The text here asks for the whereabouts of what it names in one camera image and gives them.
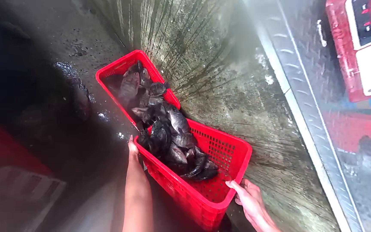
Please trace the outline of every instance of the tilapia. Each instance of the tilapia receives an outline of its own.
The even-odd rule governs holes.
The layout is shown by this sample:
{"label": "tilapia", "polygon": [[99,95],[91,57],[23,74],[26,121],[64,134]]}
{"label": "tilapia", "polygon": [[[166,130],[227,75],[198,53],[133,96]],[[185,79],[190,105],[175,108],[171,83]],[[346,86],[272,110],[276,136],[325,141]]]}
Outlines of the tilapia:
{"label": "tilapia", "polygon": [[151,84],[149,91],[150,91],[150,97],[157,97],[163,95],[165,92],[167,92],[167,89],[170,88],[170,85],[166,83],[161,82],[154,82]]}
{"label": "tilapia", "polygon": [[204,169],[192,179],[195,181],[208,180],[215,177],[219,172],[216,169]]}
{"label": "tilapia", "polygon": [[185,154],[187,161],[193,160],[195,157],[195,149],[192,147]]}
{"label": "tilapia", "polygon": [[193,178],[204,169],[204,165],[207,161],[207,156],[204,153],[197,153],[196,156],[197,158],[195,159],[193,168],[188,173],[181,175],[181,177]]}
{"label": "tilapia", "polygon": [[152,106],[155,106],[157,104],[164,104],[164,103],[166,103],[166,101],[164,101],[164,98],[162,96],[149,98],[148,100],[148,104]]}
{"label": "tilapia", "polygon": [[118,100],[123,107],[127,108],[128,103],[136,97],[139,86],[140,74],[138,72],[128,74],[122,79]]}
{"label": "tilapia", "polygon": [[138,107],[147,107],[149,98],[150,98],[150,94],[148,93],[148,90],[146,89],[146,91],[140,97],[140,103]]}
{"label": "tilapia", "polygon": [[182,133],[173,135],[173,143],[179,147],[191,148],[197,145],[197,140],[191,133]]}
{"label": "tilapia", "polygon": [[148,132],[146,130],[140,130],[140,135],[138,136],[137,142],[139,145],[144,147],[147,151],[150,150],[150,136],[148,136]]}
{"label": "tilapia", "polygon": [[207,160],[206,164],[204,165],[204,169],[217,170],[218,168],[219,167],[215,163],[209,160]]}
{"label": "tilapia", "polygon": [[174,163],[187,163],[187,158],[184,153],[173,143],[170,145],[170,150],[166,159]]}
{"label": "tilapia", "polygon": [[136,107],[136,108],[132,108],[131,110],[136,116],[141,118],[143,123],[147,123],[154,117],[154,109],[150,107],[145,107],[145,108]]}
{"label": "tilapia", "polygon": [[151,87],[152,80],[150,79],[150,74],[148,73],[148,70],[146,68],[143,68],[139,71],[140,73],[140,85],[146,89]]}
{"label": "tilapia", "polygon": [[156,157],[165,156],[171,145],[171,132],[168,125],[159,121],[153,123],[150,138],[155,146],[152,154]]}
{"label": "tilapia", "polygon": [[181,134],[190,132],[190,126],[188,125],[187,119],[175,106],[169,104],[165,109],[168,113],[168,119],[171,121],[171,125],[177,133]]}
{"label": "tilapia", "polygon": [[126,76],[128,76],[128,75],[130,75],[130,74],[132,74],[132,73],[135,73],[135,72],[139,72],[139,70],[138,70],[138,63],[135,63],[135,64],[133,64],[132,66],[130,66],[128,69],[127,69],[127,71],[124,73],[124,77],[126,77]]}

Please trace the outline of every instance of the red plastic basket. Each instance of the red plastic basket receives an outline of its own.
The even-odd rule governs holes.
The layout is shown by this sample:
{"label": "red plastic basket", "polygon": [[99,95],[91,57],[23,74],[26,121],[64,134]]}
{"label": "red plastic basket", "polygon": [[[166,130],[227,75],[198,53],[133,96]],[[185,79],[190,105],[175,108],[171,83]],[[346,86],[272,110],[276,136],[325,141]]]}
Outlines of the red plastic basket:
{"label": "red plastic basket", "polygon": [[[127,116],[127,118],[135,127],[137,127],[135,121],[122,107],[118,99],[114,97],[114,95],[112,95],[110,90],[104,84],[103,79],[113,74],[124,74],[130,66],[137,62],[137,60],[141,61],[143,66],[148,70],[152,81],[164,83],[164,79],[157,71],[155,66],[152,64],[150,58],[148,58],[148,56],[142,50],[135,50],[128,53],[127,55],[98,70],[95,74],[95,78],[97,79],[98,83],[100,83],[103,89],[113,99],[113,101],[117,104],[117,106],[122,110],[122,112]],[[163,94],[163,97],[167,102],[173,104],[178,109],[180,108],[180,102],[171,89],[167,89],[167,92]]]}
{"label": "red plastic basket", "polygon": [[174,201],[206,231],[215,230],[235,191],[225,185],[227,180],[240,183],[250,161],[252,147],[246,141],[187,119],[197,146],[219,166],[219,174],[210,180],[183,180],[141,145],[135,144],[143,155],[150,175],[167,191]]}

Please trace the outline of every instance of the finger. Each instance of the finger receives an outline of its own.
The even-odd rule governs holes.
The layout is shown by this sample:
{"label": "finger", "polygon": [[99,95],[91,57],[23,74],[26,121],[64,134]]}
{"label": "finger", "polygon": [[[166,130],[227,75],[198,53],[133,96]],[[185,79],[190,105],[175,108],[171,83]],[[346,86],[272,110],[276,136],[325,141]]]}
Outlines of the finger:
{"label": "finger", "polygon": [[249,185],[251,184],[251,182],[248,180],[248,179],[246,179],[246,178],[243,178],[242,180],[241,180],[241,182],[240,182],[240,185],[243,187],[243,188],[247,188]]}
{"label": "finger", "polygon": [[234,189],[239,195],[242,195],[244,193],[247,193],[247,191],[242,188],[237,182],[235,181],[228,181],[228,183],[226,182],[226,185],[229,187],[229,188],[232,188]]}
{"label": "finger", "polygon": [[239,205],[239,206],[242,206],[243,205],[243,203],[241,203],[241,201],[240,201],[240,199],[234,199],[234,201],[236,202],[236,204],[237,205]]}

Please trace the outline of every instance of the metal frame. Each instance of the metal frame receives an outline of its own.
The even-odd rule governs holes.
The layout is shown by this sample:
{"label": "metal frame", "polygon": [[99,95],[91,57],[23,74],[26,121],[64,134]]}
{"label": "metal frame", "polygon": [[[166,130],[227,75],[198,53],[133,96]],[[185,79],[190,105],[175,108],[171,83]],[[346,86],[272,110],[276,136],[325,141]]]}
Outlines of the metal frame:
{"label": "metal frame", "polygon": [[[324,124],[319,107],[319,104],[324,105],[324,101],[321,97],[319,99],[319,95],[315,94],[312,88],[312,83],[324,78],[323,73],[330,66],[327,60],[320,59],[319,55],[329,52],[325,51],[327,48],[324,45],[319,46],[321,32],[318,31],[317,23],[313,25],[312,19],[306,22],[300,21],[301,25],[296,25],[296,30],[302,30],[300,33],[306,34],[308,39],[312,40],[311,44],[299,48],[297,38],[293,34],[293,27],[290,25],[291,22],[296,22],[296,19],[288,18],[285,13],[285,10],[290,11],[290,17],[295,17],[296,13],[301,13],[302,10],[315,10],[317,12],[311,14],[326,17],[324,5],[322,9],[319,8],[321,3],[310,7],[310,2],[321,2],[321,0],[293,0],[284,2],[286,5],[279,0],[243,1],[251,12],[255,30],[286,96],[340,229],[342,232],[364,232],[335,148]],[[296,8],[287,4],[305,5],[305,7]],[[307,47],[307,52],[316,53],[317,56],[307,57],[308,53],[305,52],[307,49],[304,47]],[[314,63],[320,65],[321,72],[312,71],[309,66]]]}

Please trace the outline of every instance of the wet concrete floor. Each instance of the wet concrete floor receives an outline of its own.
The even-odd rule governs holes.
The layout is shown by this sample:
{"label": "wet concrete floor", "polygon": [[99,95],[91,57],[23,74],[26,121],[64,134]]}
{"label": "wet concrete floor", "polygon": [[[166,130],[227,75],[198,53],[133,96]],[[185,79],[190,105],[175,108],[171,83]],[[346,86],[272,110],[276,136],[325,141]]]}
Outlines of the wet concrete floor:
{"label": "wet concrete floor", "polygon": [[[6,21],[16,27],[0,26],[0,126],[68,183],[38,231],[120,231],[126,142],[137,131],[95,72],[128,51],[88,2],[4,0]],[[149,179],[156,230],[195,231]]]}

